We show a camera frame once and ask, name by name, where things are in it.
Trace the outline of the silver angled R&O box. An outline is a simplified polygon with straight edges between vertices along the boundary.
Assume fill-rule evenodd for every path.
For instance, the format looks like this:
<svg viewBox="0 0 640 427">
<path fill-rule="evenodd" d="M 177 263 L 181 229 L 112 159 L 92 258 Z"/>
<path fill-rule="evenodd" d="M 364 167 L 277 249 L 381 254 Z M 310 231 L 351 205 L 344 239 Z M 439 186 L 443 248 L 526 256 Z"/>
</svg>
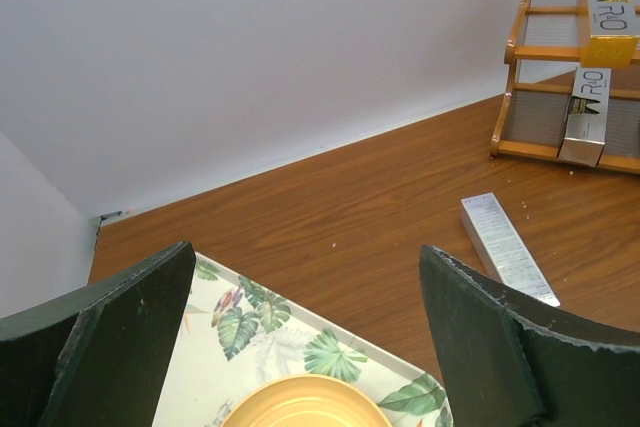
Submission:
<svg viewBox="0 0 640 427">
<path fill-rule="evenodd" d="M 610 85 L 609 68 L 576 69 L 559 160 L 590 167 L 598 164 L 606 143 Z"/>
</svg>

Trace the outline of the silver toothpaste box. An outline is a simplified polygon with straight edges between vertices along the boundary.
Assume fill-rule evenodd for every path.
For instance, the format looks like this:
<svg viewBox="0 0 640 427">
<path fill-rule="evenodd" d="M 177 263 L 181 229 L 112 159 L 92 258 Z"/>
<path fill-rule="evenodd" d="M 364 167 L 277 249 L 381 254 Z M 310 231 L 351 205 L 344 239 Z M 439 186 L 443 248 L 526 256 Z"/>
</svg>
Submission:
<svg viewBox="0 0 640 427">
<path fill-rule="evenodd" d="M 493 193 L 464 198 L 461 221 L 487 273 L 508 287 L 559 307 L 559 299 Z"/>
</svg>

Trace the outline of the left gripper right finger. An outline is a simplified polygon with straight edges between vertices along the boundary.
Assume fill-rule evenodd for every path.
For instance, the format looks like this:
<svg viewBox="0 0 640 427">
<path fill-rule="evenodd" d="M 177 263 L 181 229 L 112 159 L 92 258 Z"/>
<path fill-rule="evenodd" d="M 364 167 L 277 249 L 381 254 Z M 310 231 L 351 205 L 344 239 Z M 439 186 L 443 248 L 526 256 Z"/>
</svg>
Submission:
<svg viewBox="0 0 640 427">
<path fill-rule="evenodd" d="M 457 426 L 636 426 L 639 335 L 424 246 L 422 297 Z"/>
</svg>

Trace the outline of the gold R&O box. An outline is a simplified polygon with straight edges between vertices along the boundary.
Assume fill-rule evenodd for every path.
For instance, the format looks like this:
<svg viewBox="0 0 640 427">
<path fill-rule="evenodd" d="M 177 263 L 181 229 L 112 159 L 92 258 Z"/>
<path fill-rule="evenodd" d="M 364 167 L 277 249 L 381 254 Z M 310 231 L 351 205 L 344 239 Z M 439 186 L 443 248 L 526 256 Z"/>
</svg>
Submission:
<svg viewBox="0 0 640 427">
<path fill-rule="evenodd" d="M 628 66 L 639 42 L 632 0 L 577 0 L 579 61 L 582 67 Z"/>
</svg>

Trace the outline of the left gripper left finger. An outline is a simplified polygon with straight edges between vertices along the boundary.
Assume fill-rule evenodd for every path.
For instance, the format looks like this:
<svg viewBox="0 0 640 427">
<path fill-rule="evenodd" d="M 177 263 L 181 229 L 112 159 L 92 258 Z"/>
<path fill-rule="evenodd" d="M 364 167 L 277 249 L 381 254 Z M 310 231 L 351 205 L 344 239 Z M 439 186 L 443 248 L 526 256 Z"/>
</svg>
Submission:
<svg viewBox="0 0 640 427">
<path fill-rule="evenodd" d="M 194 268 L 179 242 L 2 318 L 2 425 L 151 425 Z"/>
</svg>

